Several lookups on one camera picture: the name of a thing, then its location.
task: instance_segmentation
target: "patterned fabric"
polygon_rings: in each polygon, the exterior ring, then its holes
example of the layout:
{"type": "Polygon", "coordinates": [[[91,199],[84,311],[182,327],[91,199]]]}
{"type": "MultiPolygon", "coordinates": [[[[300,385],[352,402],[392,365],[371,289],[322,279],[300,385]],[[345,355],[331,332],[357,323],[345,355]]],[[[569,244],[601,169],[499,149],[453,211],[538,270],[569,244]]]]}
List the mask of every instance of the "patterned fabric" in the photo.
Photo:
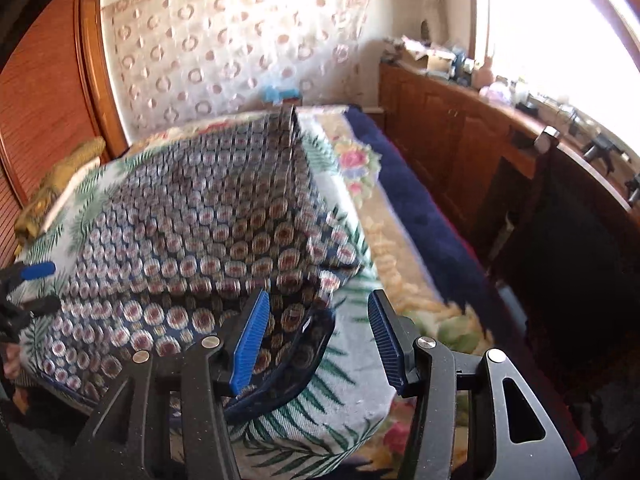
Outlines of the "patterned fabric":
{"type": "MultiPolygon", "coordinates": [[[[371,150],[354,138],[354,133],[345,116],[325,114],[316,119],[321,124],[314,145],[330,143],[338,155],[340,172],[345,172],[344,153],[340,146],[353,146],[359,152],[371,150]]],[[[316,155],[326,150],[317,150],[316,155]]],[[[347,164],[347,170],[354,164],[347,164]]],[[[350,193],[359,194],[352,189],[350,193]]],[[[380,281],[396,312],[408,316],[420,330],[421,335],[436,338],[454,351],[482,355],[494,345],[490,330],[485,330],[478,315],[467,304],[464,311],[455,303],[445,304],[433,285],[429,270],[416,250],[404,226],[388,206],[388,197],[382,185],[375,183],[371,194],[359,202],[358,216],[366,239],[370,245],[380,281]]],[[[408,436],[415,411],[415,399],[396,396],[388,416],[372,437],[351,457],[351,463],[360,465],[362,478],[396,478],[404,458],[408,436]]],[[[457,468],[466,461],[468,446],[468,397],[460,392],[457,396],[456,433],[452,466],[457,468]]],[[[340,478],[358,478],[358,473],[346,470],[340,478]]]]}
{"type": "Polygon", "coordinates": [[[212,132],[214,129],[223,129],[231,127],[235,124],[247,123],[263,118],[267,114],[266,111],[261,110],[257,112],[244,112],[242,114],[223,115],[212,119],[205,119],[200,121],[192,121],[185,126],[174,126],[163,132],[157,134],[151,134],[146,136],[142,140],[134,142],[125,157],[137,155],[145,150],[160,148],[162,146],[168,146],[173,144],[177,140],[190,139],[203,132],[212,132]]]}
{"type": "Polygon", "coordinates": [[[127,138],[263,106],[266,86],[347,103],[369,0],[118,0],[104,39],[127,138]]]}
{"type": "MultiPolygon", "coordinates": [[[[312,338],[320,330],[327,330],[309,325],[290,358],[291,366],[282,374],[300,373],[301,377],[293,383],[299,381],[306,387],[298,392],[289,390],[287,394],[294,397],[280,408],[249,422],[229,426],[243,478],[292,480],[329,473],[376,432],[388,413],[394,395],[393,388],[386,382],[367,319],[367,297],[372,290],[381,288],[382,284],[370,257],[358,214],[337,169],[335,154],[329,150],[325,153],[328,157],[326,161],[312,164],[312,159],[316,162],[320,159],[311,157],[308,152],[309,137],[313,135],[312,130],[318,127],[315,118],[326,114],[339,116],[343,112],[344,107],[302,108],[299,113],[301,138],[318,191],[344,227],[349,243],[356,249],[360,270],[333,294],[335,327],[321,342],[321,345],[326,344],[326,348],[318,354],[319,363],[315,371],[315,363],[304,371],[294,366],[306,352],[304,338],[312,338]]],[[[264,115],[264,112],[254,114],[251,121],[264,115]]],[[[227,126],[231,126],[244,123],[248,118],[242,114],[241,117],[229,117],[228,120],[227,126]]],[[[217,128],[220,126],[217,120],[213,121],[213,125],[218,134],[222,133],[223,128],[217,128]]],[[[200,135],[208,135],[208,130],[206,122],[172,128],[162,140],[162,146],[152,143],[141,152],[115,160],[89,174],[65,204],[52,228],[20,255],[21,260],[30,263],[52,260],[57,268],[55,275],[24,283],[14,292],[12,300],[20,303],[50,292],[60,294],[69,276],[75,272],[76,261],[94,228],[95,219],[118,186],[140,164],[159,150],[164,150],[167,142],[195,139],[200,135]]],[[[86,404],[77,402],[75,397],[65,393],[68,389],[63,391],[54,388],[52,381],[44,380],[38,373],[44,360],[46,335],[53,320],[53,317],[39,319],[23,331],[20,341],[22,364],[41,386],[87,412],[89,409],[86,404]]],[[[252,392],[252,398],[257,399],[257,393],[252,392]]],[[[179,400],[175,399],[175,416],[180,415],[179,407],[179,400]]],[[[171,438],[175,458],[180,460],[180,431],[173,428],[171,438]]]]}
{"type": "MultiPolygon", "coordinates": [[[[267,379],[279,393],[305,386],[295,374],[277,376],[303,328],[310,336],[291,365],[317,365],[318,343],[333,331],[332,292],[359,262],[318,196],[296,128],[289,111],[184,140],[118,186],[47,332],[42,372],[57,388],[97,402],[134,352],[185,350],[216,333],[257,287],[270,293],[270,320],[251,383],[228,406],[243,397],[252,404],[267,379]]],[[[262,413],[288,400],[269,398],[262,413]]]]}

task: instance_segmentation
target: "metal screw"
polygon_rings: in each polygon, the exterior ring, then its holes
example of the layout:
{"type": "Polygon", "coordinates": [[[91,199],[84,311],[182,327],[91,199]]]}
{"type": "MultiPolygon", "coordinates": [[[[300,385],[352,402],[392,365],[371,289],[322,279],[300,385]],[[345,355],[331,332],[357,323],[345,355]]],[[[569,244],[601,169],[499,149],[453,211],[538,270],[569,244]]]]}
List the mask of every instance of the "metal screw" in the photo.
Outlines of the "metal screw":
{"type": "Polygon", "coordinates": [[[491,350],[489,350],[486,355],[494,363],[503,363],[507,359],[505,353],[499,348],[491,348],[491,350]]]}
{"type": "Polygon", "coordinates": [[[425,337],[425,336],[419,337],[416,340],[416,343],[420,348],[424,348],[425,350],[430,350],[432,348],[435,348],[435,346],[436,346],[436,340],[435,339],[433,339],[431,337],[425,337]]]}
{"type": "Polygon", "coordinates": [[[220,338],[214,335],[210,335],[202,340],[202,346],[204,348],[215,348],[220,345],[220,338]]]}
{"type": "Polygon", "coordinates": [[[149,361],[149,352],[146,350],[138,350],[135,354],[133,354],[133,362],[142,364],[149,361]]]}

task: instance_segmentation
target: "bright window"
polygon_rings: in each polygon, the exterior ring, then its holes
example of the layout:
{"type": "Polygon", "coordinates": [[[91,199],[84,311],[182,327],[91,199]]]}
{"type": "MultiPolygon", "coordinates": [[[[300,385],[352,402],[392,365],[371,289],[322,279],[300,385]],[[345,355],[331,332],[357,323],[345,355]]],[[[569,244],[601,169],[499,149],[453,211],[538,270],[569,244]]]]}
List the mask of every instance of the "bright window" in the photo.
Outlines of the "bright window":
{"type": "MultiPolygon", "coordinates": [[[[624,4],[609,1],[616,10],[624,4]]],[[[640,155],[640,72],[591,0],[490,3],[494,72],[520,76],[552,98],[567,96],[640,155]]],[[[628,24],[638,26],[633,14],[628,24]]]]}

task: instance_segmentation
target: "floral bedspread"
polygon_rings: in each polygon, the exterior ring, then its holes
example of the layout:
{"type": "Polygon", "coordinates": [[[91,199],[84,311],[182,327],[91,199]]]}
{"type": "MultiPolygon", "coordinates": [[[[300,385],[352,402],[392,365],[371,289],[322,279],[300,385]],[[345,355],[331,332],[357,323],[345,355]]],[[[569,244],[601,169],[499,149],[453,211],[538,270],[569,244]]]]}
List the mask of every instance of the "floral bedspread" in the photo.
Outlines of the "floral bedspread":
{"type": "MultiPolygon", "coordinates": [[[[422,335],[434,337],[452,350],[484,354],[493,345],[491,333],[482,328],[471,306],[467,305],[462,312],[456,304],[442,303],[428,270],[377,182],[380,156],[354,138],[344,116],[325,114],[318,116],[317,121],[334,147],[340,172],[358,204],[358,217],[378,276],[396,312],[412,318],[422,335]]],[[[398,474],[414,409],[415,399],[396,397],[393,400],[379,430],[352,457],[356,464],[366,464],[361,470],[383,471],[385,478],[398,474]]],[[[468,397],[461,392],[456,414],[454,467],[466,462],[467,441],[468,397]]]]}
{"type": "MultiPolygon", "coordinates": [[[[411,401],[394,399],[393,389],[386,384],[367,319],[367,298],[372,290],[384,288],[398,312],[414,319],[423,334],[436,336],[452,349],[482,354],[492,344],[490,333],[482,329],[471,307],[466,306],[463,313],[455,304],[442,303],[377,183],[380,156],[354,138],[343,116],[345,110],[298,111],[318,190],[348,228],[365,265],[334,298],[338,303],[336,330],[306,389],[279,410],[230,428],[244,478],[312,478],[351,458],[366,462],[364,469],[390,470],[388,476],[395,475],[414,406],[411,401]]],[[[261,114],[252,112],[214,122],[224,127],[261,114]]],[[[91,172],[47,234],[20,256],[28,262],[53,260],[58,272],[20,287],[14,301],[60,292],[115,184],[156,150],[198,135],[211,125],[211,120],[191,123],[152,136],[132,146],[121,160],[91,172]]],[[[33,369],[41,358],[43,334],[51,321],[40,320],[23,333],[21,359],[25,368],[33,369]]],[[[464,396],[458,408],[455,465],[466,458],[468,409],[464,396]]],[[[180,435],[172,434],[172,439],[179,441],[180,435]]]]}

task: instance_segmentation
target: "wooden cabinet door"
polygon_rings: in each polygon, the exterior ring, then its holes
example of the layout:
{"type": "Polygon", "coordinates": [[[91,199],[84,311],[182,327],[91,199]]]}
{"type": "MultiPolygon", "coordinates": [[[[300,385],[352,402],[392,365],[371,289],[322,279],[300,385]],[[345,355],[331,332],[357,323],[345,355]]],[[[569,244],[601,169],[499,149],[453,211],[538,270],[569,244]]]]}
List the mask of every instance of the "wooden cabinet door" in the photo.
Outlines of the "wooden cabinet door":
{"type": "Polygon", "coordinates": [[[398,131],[398,99],[401,79],[398,69],[380,64],[379,103],[385,111],[385,135],[392,139],[398,131]]]}
{"type": "Polygon", "coordinates": [[[460,126],[455,124],[458,114],[456,103],[451,99],[426,93],[421,117],[424,130],[416,151],[428,181],[434,187],[444,186],[453,165],[461,134],[460,126]]]}
{"type": "Polygon", "coordinates": [[[393,142],[412,164],[419,160],[416,146],[421,142],[424,124],[425,93],[411,78],[401,83],[398,99],[398,127],[393,142]]]}
{"type": "Polygon", "coordinates": [[[23,206],[52,164],[100,135],[81,69],[79,13],[80,0],[52,0],[0,74],[0,152],[23,206]]]}
{"type": "Polygon", "coordinates": [[[445,199],[469,234],[500,162],[500,133],[485,118],[465,115],[445,199]]]}
{"type": "Polygon", "coordinates": [[[98,125],[112,158],[127,151],[129,145],[120,123],[111,91],[107,59],[102,40],[100,0],[82,0],[82,55],[91,89],[98,125]]]}

